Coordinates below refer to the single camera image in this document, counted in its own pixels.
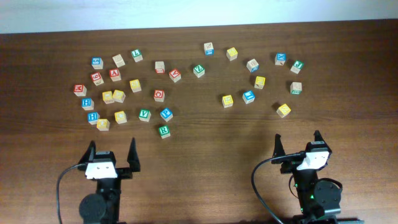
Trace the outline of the blue P block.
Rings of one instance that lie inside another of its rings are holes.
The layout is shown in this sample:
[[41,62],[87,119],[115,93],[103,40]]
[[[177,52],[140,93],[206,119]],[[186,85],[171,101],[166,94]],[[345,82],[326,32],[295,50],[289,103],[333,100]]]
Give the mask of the blue P block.
[[160,116],[165,122],[169,122],[173,118],[173,113],[169,108],[164,108],[160,112]]

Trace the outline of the yellow s block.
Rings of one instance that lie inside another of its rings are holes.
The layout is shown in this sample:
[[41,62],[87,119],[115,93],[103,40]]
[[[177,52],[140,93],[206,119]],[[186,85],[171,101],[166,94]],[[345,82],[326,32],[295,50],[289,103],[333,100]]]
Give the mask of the yellow s block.
[[139,79],[131,80],[129,84],[133,93],[137,93],[142,90]]
[[277,109],[277,114],[281,118],[286,117],[290,112],[291,112],[291,109],[287,104],[283,104],[283,105],[279,106]]

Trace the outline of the red M block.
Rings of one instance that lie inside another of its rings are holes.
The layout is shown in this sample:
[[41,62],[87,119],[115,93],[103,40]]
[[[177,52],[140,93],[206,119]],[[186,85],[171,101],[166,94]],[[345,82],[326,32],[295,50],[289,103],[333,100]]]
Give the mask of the red M block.
[[86,96],[87,89],[86,86],[82,84],[74,85],[73,92],[76,96]]

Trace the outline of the yellow Q block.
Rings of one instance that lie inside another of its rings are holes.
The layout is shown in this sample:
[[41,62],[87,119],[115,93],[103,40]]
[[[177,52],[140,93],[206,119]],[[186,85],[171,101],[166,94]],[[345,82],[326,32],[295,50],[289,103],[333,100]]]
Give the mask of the yellow Q block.
[[108,119],[99,119],[96,124],[96,128],[100,131],[108,131],[110,122]]

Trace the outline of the blue h block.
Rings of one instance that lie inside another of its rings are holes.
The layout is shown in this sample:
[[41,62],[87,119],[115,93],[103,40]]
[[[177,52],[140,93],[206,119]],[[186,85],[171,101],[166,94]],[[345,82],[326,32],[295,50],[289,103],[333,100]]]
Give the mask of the blue h block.
[[98,120],[100,119],[100,115],[97,112],[91,112],[87,114],[87,120],[91,125],[97,124]]
[[86,111],[94,110],[95,103],[91,98],[83,98],[81,100],[81,107]]

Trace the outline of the green R block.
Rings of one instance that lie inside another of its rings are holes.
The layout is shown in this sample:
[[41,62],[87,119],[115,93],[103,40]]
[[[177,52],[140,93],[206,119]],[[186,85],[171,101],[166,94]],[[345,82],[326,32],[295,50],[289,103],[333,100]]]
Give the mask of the green R block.
[[171,133],[169,127],[167,125],[159,127],[159,134],[162,139],[170,137]]

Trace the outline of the yellow block right middle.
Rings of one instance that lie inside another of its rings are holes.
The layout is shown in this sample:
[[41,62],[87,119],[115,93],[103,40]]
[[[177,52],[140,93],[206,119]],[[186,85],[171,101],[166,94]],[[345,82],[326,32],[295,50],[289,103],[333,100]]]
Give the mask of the yellow block right middle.
[[266,78],[262,76],[257,76],[254,82],[254,87],[257,89],[263,89],[266,82]]

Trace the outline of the upper blue H block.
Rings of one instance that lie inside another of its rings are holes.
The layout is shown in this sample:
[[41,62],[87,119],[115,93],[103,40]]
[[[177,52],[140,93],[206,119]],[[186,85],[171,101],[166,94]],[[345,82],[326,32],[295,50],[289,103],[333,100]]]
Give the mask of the upper blue H block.
[[91,98],[83,98],[81,100],[81,107],[86,111],[94,110],[95,103]]

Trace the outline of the green Z block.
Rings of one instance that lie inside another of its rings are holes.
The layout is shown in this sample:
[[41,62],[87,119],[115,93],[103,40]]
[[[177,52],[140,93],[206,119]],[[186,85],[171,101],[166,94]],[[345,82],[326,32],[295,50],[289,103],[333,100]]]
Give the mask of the green Z block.
[[200,78],[205,74],[205,68],[202,65],[197,65],[193,68],[193,72],[197,78]]

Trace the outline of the blue X block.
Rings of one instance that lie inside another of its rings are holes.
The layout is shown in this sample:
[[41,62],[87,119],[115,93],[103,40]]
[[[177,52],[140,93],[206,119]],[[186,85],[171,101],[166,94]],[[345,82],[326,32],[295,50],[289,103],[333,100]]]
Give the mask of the blue X block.
[[275,65],[282,66],[284,63],[287,61],[287,55],[286,53],[276,53],[274,63]]

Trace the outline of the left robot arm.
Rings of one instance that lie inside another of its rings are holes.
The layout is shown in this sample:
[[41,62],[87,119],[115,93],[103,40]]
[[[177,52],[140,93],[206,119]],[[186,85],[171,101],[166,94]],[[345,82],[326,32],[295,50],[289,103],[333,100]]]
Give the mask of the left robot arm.
[[96,192],[84,197],[79,205],[84,224],[119,222],[121,181],[132,179],[133,173],[141,171],[135,139],[129,146],[127,163],[128,167],[117,168],[114,152],[97,151],[95,142],[90,142],[78,162],[78,170],[83,171],[88,180],[96,182]]

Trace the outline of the plain wooden block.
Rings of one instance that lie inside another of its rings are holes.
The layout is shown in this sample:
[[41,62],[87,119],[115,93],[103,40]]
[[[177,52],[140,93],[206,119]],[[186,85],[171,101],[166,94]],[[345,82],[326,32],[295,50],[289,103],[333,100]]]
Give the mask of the plain wooden block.
[[126,64],[121,54],[113,56],[113,61],[118,68]]

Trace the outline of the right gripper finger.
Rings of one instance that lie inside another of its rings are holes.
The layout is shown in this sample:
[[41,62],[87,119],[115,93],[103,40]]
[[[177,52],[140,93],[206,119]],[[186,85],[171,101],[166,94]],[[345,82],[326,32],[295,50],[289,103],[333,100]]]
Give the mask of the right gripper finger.
[[285,151],[281,141],[281,135],[275,135],[275,143],[274,143],[274,151],[272,154],[273,157],[284,157]]
[[316,130],[313,135],[315,137],[315,141],[324,141],[324,139],[323,139],[321,133],[319,132],[319,130]]

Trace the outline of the yellow G block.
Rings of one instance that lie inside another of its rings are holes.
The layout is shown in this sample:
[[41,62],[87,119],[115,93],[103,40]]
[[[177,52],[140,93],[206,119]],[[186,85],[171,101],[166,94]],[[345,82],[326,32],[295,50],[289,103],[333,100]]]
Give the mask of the yellow G block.
[[115,90],[113,92],[113,100],[118,103],[123,103],[125,100],[125,93],[121,90]]

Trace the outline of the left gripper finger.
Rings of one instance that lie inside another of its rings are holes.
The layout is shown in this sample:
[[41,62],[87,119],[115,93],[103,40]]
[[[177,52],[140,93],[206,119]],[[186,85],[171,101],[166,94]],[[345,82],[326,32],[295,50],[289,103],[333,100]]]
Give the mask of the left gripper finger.
[[129,152],[127,155],[127,162],[129,164],[131,172],[140,172],[141,171],[141,164],[140,164],[139,157],[137,154],[135,138],[132,138],[132,141],[131,141],[131,144],[129,147]]
[[79,164],[87,164],[91,162],[95,156],[96,153],[96,144],[94,141],[91,141],[88,149],[85,151],[81,159],[79,160]]

